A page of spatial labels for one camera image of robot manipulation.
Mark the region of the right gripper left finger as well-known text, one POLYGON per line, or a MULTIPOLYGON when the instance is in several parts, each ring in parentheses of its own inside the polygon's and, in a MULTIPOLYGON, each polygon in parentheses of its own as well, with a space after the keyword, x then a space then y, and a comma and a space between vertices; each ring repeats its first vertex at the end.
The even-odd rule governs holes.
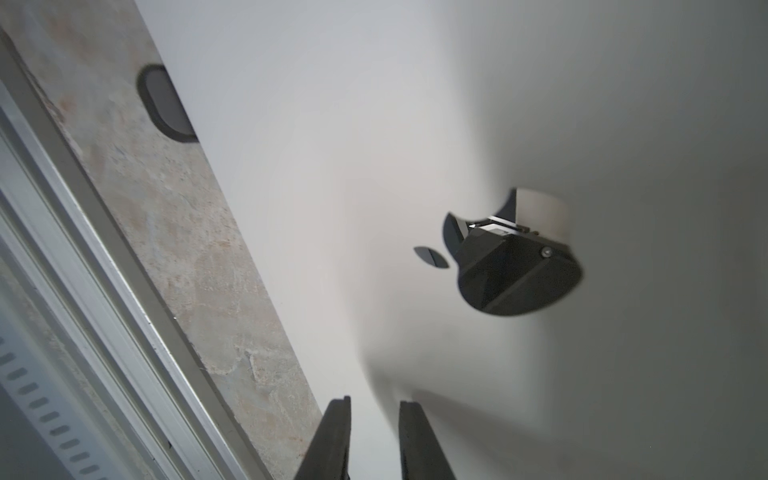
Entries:
POLYGON ((294 477, 295 480, 348 480, 351 398, 329 402, 294 477))

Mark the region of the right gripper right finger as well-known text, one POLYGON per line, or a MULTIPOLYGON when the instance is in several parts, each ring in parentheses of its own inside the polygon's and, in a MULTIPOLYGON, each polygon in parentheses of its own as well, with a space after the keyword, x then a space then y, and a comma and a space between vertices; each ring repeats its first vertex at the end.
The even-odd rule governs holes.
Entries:
POLYGON ((419 403, 400 402, 398 436, 403 480, 456 479, 419 403))

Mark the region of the silver laptop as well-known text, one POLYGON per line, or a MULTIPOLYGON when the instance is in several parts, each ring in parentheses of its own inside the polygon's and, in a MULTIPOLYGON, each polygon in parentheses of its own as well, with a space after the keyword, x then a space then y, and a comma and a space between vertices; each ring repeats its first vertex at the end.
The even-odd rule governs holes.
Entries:
POLYGON ((350 474, 399 401, 460 479, 767 475, 763 1, 142 1, 350 474), (584 271, 472 308, 446 216, 568 207, 584 271))

